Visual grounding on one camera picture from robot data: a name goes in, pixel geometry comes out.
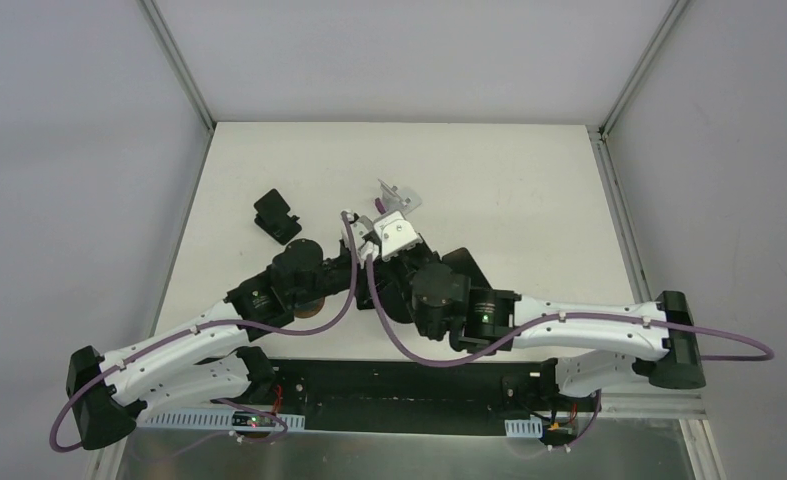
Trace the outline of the black phone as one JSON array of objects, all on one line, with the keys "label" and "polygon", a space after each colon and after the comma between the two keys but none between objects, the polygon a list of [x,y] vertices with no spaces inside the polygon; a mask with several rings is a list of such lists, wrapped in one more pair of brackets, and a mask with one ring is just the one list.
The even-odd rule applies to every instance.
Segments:
[{"label": "black phone", "polygon": [[453,271],[451,284],[455,288],[461,285],[460,277],[467,277],[472,288],[483,290],[493,289],[482,269],[467,248],[460,247],[445,254],[441,257],[441,262]]}]

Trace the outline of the purple phone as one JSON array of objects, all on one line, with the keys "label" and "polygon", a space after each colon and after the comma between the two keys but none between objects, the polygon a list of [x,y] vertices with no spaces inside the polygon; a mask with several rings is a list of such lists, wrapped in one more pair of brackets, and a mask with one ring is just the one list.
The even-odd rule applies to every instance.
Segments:
[{"label": "purple phone", "polygon": [[376,210],[377,210],[377,211],[378,211],[380,214],[385,214],[385,213],[387,212],[387,210],[386,210],[386,207],[385,207],[384,203],[382,202],[382,200],[381,200],[379,197],[377,197],[377,198],[375,199],[375,201],[374,201],[374,204],[375,204]]}]

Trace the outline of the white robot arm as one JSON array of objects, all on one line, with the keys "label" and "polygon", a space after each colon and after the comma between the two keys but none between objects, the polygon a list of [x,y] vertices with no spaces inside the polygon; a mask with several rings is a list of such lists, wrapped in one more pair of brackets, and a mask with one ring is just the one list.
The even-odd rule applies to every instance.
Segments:
[{"label": "white robot arm", "polygon": [[[98,450],[177,403],[248,397],[255,375],[272,368],[255,341],[275,334],[309,337],[334,328],[353,304],[359,249],[352,251],[348,293],[329,294],[330,260],[300,239],[260,274],[230,290],[194,319],[126,347],[92,345],[69,358],[67,402],[49,433],[53,450]],[[295,318],[297,305],[324,298],[322,311]]]}]

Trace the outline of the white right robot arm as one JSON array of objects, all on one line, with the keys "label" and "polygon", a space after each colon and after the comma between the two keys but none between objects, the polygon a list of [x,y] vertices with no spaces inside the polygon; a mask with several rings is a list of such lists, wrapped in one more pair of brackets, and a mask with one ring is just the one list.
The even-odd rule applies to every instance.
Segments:
[{"label": "white right robot arm", "polygon": [[407,318],[420,336],[447,341],[463,355],[425,365],[451,368],[513,349],[576,348],[577,356],[544,363],[536,393],[552,410],[639,379],[670,390],[706,384],[690,307],[680,291],[627,305],[560,303],[492,288],[465,248],[443,257],[422,243],[388,259],[376,245],[360,253],[368,295],[385,328],[394,317]]}]

